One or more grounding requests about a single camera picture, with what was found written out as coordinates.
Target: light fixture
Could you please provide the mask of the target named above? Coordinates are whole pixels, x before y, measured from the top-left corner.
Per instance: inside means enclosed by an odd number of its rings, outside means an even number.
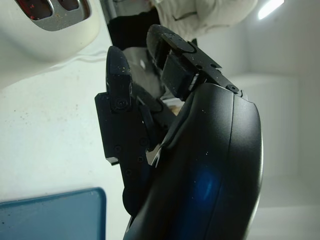
[[[278,7],[280,7],[285,0],[270,0],[267,2],[259,11],[258,18],[264,19],[266,16],[271,14],[274,10],[276,10]]]

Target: blue tray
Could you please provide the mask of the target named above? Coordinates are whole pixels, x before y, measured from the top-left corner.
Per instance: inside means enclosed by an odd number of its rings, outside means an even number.
[[[103,189],[0,203],[0,240],[105,240]]]

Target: white jacket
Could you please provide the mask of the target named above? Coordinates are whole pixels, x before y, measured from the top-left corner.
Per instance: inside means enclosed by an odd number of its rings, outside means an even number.
[[[258,0],[154,0],[161,25],[191,41],[241,22]]]

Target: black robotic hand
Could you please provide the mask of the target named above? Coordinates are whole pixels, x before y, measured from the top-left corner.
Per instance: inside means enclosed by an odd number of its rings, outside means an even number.
[[[147,35],[179,115],[132,84],[110,47],[107,92],[95,103],[105,157],[120,164],[125,240],[242,240],[258,206],[263,153],[256,106],[197,46],[160,25]],[[146,151],[160,144],[152,165]]]

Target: black curved cover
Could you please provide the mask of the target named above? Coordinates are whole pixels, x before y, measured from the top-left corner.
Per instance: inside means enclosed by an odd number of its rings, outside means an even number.
[[[124,240],[242,240],[259,201],[256,106],[220,86],[192,93],[164,140],[148,196]]]

